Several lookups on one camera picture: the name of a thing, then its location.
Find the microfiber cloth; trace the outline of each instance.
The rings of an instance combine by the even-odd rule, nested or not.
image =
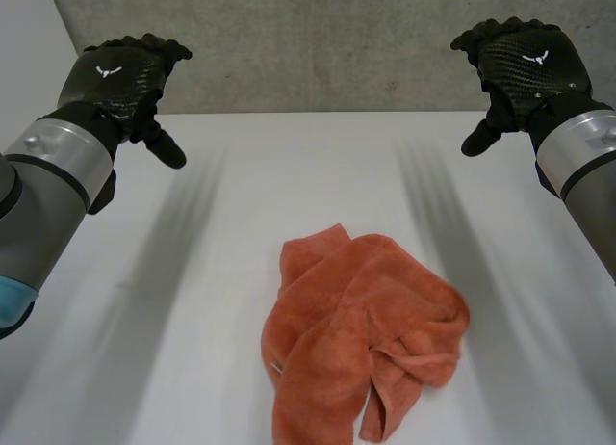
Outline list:
[[[367,397],[360,437],[381,442],[453,375],[469,310],[392,239],[336,225],[285,243],[280,269],[261,342],[275,445],[351,445]]]

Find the white table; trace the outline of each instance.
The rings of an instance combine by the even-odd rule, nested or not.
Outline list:
[[[393,237],[471,309],[453,380],[389,444],[615,443],[614,284],[527,138],[460,154],[479,119],[163,117],[190,164],[123,146],[115,201],[0,342],[0,444],[270,444],[278,254],[334,223]]]

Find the crumpled towel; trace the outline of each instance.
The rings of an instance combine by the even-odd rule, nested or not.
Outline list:
[[[369,392],[360,437],[383,441],[453,375],[469,310],[392,239],[336,225],[285,243],[280,269],[261,342],[275,445],[351,445]]]

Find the gray robot arm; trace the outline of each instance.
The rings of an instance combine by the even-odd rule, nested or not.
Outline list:
[[[55,118],[34,122],[0,156],[0,337],[28,317],[112,170],[98,138]]]
[[[537,165],[616,280],[616,112],[591,109],[543,133],[531,123]]]
[[[144,142],[174,169],[186,164],[154,116],[175,64],[192,55],[151,34],[88,47],[64,83],[58,110],[0,155],[0,339],[29,317],[86,214],[113,199],[120,143]]]

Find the robotic hand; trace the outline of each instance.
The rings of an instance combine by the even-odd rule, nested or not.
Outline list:
[[[467,53],[492,102],[462,152],[476,156],[502,133],[527,132],[541,184],[564,201],[616,279],[616,112],[592,99],[569,38],[538,20],[489,19],[451,48]]]
[[[192,53],[146,34],[89,47],[58,110],[0,155],[0,339],[30,316],[39,289],[86,216],[114,197],[120,143],[144,142],[174,169],[186,157],[154,116],[174,65]]]

